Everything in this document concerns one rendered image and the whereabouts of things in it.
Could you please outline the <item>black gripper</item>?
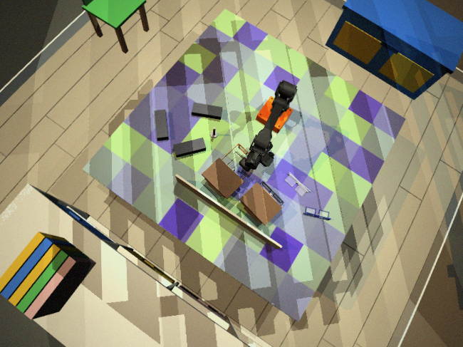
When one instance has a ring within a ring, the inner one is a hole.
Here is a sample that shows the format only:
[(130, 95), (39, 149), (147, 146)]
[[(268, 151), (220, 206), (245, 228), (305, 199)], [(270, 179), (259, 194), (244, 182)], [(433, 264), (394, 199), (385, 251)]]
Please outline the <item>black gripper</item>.
[(248, 172), (248, 171), (250, 171), (251, 168), (249, 168), (249, 167), (247, 167), (247, 166), (245, 165), (246, 159), (247, 159), (247, 158), (244, 157), (242, 160), (240, 160), (240, 161), (239, 161), (239, 165), (240, 165), (242, 168), (244, 168), (244, 169)]

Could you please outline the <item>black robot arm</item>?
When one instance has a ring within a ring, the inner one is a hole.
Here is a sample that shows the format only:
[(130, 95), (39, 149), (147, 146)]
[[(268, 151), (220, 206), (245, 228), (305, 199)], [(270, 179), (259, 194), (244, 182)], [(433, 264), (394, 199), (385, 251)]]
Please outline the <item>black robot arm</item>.
[[(272, 103), (273, 107), (270, 109), (271, 114), (266, 121), (264, 129), (260, 130), (258, 135), (255, 135), (254, 140), (249, 148), (251, 152), (249, 153), (249, 156), (245, 162), (247, 167), (255, 170), (259, 163), (261, 163), (264, 167), (269, 167), (274, 161), (275, 154), (269, 152), (272, 146), (272, 130), (274, 129), (277, 120), (281, 117), (283, 112), (290, 108), (290, 103), (292, 102), (296, 91), (298, 90), (296, 88), (297, 86), (287, 81), (282, 80), (279, 82), (279, 86), (276, 89), (275, 98)], [(267, 150), (265, 151), (265, 149)]]

